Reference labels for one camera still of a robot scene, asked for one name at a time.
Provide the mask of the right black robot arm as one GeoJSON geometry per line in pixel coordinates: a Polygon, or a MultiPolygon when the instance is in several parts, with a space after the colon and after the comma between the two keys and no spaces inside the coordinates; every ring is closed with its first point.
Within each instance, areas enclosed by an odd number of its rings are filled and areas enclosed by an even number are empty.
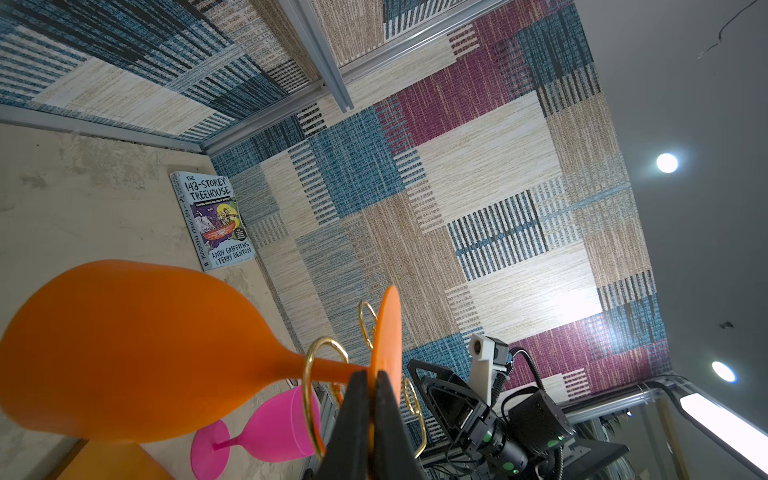
{"type": "Polygon", "coordinates": [[[452,370],[412,359],[415,388],[441,427],[448,446],[441,460],[424,463],[447,479],[591,479],[624,457],[625,445],[581,439],[565,413],[547,394],[529,352],[513,347],[483,399],[452,370]],[[522,358],[534,384],[510,393],[494,410],[500,388],[522,358]]]}

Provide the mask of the pink plastic wine glass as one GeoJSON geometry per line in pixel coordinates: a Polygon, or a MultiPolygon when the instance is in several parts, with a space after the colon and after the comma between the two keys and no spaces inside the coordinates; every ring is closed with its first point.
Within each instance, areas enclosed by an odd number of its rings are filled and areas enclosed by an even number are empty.
{"type": "Polygon", "coordinates": [[[303,412],[302,388],[297,386],[262,404],[242,432],[232,436],[218,420],[195,434],[190,464],[197,479],[217,479],[229,460],[230,450],[241,447],[257,460],[281,463],[314,454],[303,412]]]}

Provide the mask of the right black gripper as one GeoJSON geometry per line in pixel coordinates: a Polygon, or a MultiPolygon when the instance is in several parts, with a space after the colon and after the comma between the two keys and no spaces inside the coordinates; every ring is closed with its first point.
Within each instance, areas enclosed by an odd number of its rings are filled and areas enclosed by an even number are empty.
{"type": "Polygon", "coordinates": [[[528,454],[493,409],[449,368],[417,359],[407,364],[432,416],[449,441],[440,463],[457,475],[486,466],[494,477],[520,477],[528,454]]]}

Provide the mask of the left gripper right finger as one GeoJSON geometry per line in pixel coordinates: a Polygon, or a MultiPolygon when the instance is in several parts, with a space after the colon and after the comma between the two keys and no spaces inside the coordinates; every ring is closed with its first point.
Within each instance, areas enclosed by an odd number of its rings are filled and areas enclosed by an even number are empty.
{"type": "Polygon", "coordinates": [[[371,478],[424,480],[424,472],[410,449],[388,374],[379,371],[373,396],[371,478]]]}

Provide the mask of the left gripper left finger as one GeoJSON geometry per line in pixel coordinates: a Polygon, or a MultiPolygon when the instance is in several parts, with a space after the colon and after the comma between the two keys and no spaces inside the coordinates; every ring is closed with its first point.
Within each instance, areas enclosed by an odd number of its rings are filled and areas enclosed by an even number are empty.
{"type": "Polygon", "coordinates": [[[368,476],[369,391],[366,371],[354,373],[315,479],[361,480],[368,476]]]}

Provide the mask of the orange back wine glass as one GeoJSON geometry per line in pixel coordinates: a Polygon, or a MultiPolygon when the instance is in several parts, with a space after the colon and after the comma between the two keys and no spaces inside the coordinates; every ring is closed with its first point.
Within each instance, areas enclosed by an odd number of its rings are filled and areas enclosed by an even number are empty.
{"type": "Polygon", "coordinates": [[[56,276],[13,316],[1,409],[30,430],[149,443],[206,427],[275,382],[345,384],[357,371],[291,351],[213,276],[102,260],[56,276]]]}

